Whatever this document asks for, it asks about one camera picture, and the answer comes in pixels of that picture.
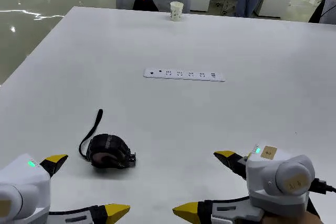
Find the paper cup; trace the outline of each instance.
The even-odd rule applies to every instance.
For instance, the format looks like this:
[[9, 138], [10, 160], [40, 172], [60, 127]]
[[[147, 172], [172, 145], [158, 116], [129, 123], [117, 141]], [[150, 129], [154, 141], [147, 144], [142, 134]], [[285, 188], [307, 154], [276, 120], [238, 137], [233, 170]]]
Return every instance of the paper cup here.
[[182, 18], [183, 3], [171, 2], [170, 3], [170, 17], [172, 21], [180, 21]]

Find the white power strip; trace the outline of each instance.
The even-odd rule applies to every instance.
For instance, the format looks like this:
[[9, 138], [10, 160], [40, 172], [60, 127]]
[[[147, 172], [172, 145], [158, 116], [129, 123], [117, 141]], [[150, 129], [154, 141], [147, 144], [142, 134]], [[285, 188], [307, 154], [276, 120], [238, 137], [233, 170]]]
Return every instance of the white power strip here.
[[164, 78], [164, 79], [225, 81], [220, 73], [185, 71], [180, 69], [146, 68], [145, 72], [143, 73], [143, 76], [149, 78]]

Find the gray floor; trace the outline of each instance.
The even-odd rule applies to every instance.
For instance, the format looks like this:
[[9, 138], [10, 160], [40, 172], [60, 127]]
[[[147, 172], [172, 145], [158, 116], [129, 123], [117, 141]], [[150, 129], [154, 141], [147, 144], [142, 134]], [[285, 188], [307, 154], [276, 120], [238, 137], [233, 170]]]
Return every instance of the gray floor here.
[[[220, 1], [201, 14], [220, 15]], [[284, 20], [306, 22], [318, 1], [292, 0]], [[0, 85], [73, 6], [115, 8], [116, 0], [0, 0]]]

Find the tape measure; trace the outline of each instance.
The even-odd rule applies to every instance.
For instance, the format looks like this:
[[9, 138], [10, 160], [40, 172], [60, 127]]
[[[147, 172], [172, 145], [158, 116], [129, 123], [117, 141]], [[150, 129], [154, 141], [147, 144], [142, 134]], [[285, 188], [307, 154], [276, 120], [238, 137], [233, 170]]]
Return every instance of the tape measure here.
[[100, 109], [94, 126], [79, 144], [78, 150], [80, 155], [97, 168], [123, 169], [135, 166], [135, 153], [131, 154], [131, 150], [128, 148], [124, 140], [115, 135], [100, 134], [94, 136], [90, 140], [86, 155], [83, 154], [82, 145], [96, 131], [102, 116], [103, 110]]

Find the white table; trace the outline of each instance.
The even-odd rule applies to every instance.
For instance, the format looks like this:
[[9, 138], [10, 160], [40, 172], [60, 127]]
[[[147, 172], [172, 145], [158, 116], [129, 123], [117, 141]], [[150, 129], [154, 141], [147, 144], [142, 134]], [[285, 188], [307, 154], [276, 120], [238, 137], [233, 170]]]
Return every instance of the white table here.
[[[0, 88], [0, 161], [67, 153], [52, 210], [131, 205], [119, 223], [185, 223], [172, 208], [247, 195], [213, 156], [266, 140], [308, 155], [336, 186], [336, 26], [73, 8]], [[222, 72], [226, 82], [146, 79], [145, 67]], [[136, 151], [134, 169], [97, 173], [78, 144], [98, 133]], [[335, 195], [311, 198], [334, 223]]]

